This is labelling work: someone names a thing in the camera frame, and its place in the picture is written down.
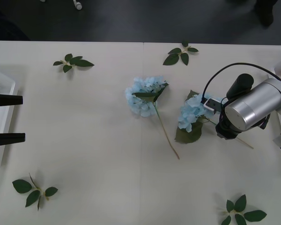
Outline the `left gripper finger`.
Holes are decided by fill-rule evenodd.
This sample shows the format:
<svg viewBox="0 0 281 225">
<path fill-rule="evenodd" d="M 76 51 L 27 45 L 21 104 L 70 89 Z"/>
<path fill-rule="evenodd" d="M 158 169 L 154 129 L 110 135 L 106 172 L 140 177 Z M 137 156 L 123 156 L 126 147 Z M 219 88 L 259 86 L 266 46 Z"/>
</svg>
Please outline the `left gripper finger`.
<svg viewBox="0 0 281 225">
<path fill-rule="evenodd" d="M 22 105 L 23 96 L 0 94 L 0 106 Z"/>
<path fill-rule="evenodd" d="M 25 133 L 0 134 L 0 146 L 25 142 Z"/>
</svg>

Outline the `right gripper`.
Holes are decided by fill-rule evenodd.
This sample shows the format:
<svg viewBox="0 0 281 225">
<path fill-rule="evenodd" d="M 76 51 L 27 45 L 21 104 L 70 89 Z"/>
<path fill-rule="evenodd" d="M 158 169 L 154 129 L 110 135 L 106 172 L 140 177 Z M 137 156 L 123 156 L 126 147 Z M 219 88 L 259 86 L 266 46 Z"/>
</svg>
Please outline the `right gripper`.
<svg viewBox="0 0 281 225">
<path fill-rule="evenodd" d="M 227 118 L 220 117 L 215 127 L 217 135 L 225 140 L 235 139 L 241 131 L 236 128 Z"/>
</svg>

